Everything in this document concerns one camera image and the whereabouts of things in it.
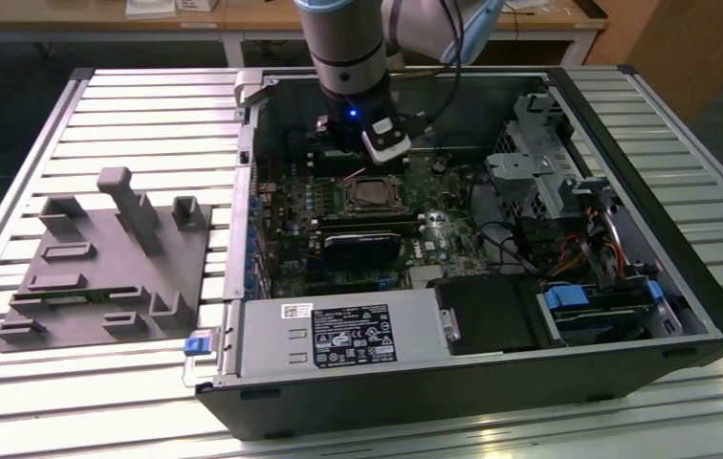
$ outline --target silver metal bracket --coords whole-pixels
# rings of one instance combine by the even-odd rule
[[[246,108],[259,101],[265,97],[265,88],[266,80],[262,69],[241,70],[234,79],[234,99],[237,100],[237,106]]]

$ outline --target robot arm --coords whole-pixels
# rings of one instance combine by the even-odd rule
[[[382,164],[408,152],[433,120],[398,114],[390,98],[388,43],[450,65],[474,60],[504,0],[294,0],[329,114],[317,132]],[[462,33],[454,26],[457,16]]]

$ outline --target motherboard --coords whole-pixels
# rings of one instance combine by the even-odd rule
[[[386,171],[332,172],[290,164],[259,184],[273,297],[424,288],[488,272],[469,164],[425,151]]]

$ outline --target wooden desk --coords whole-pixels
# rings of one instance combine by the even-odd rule
[[[581,64],[608,21],[591,19],[572,0],[521,12],[534,15],[504,14],[490,39],[565,41],[562,64]],[[243,41],[279,39],[303,40],[291,0],[219,0],[211,12],[142,21],[127,20],[126,0],[0,0],[0,42],[218,41],[229,66],[245,67]]]
[[[214,11],[129,21],[126,0],[0,0],[0,32],[169,32],[219,29],[225,0]]]
[[[290,0],[225,0],[223,46],[229,65],[245,67],[242,43],[247,40],[303,40],[297,7]],[[502,14],[490,40],[568,41],[562,65],[580,65],[607,19],[592,19],[572,0],[554,0],[538,8],[521,10],[534,15]]]
[[[221,42],[223,11],[219,0],[211,12],[178,11],[177,17],[129,21],[126,0],[0,0],[0,42],[35,43],[44,58],[56,42]]]

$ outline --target barcode sticker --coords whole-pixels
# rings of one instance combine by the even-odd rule
[[[313,311],[313,303],[283,304],[282,318],[310,317],[310,311]]]

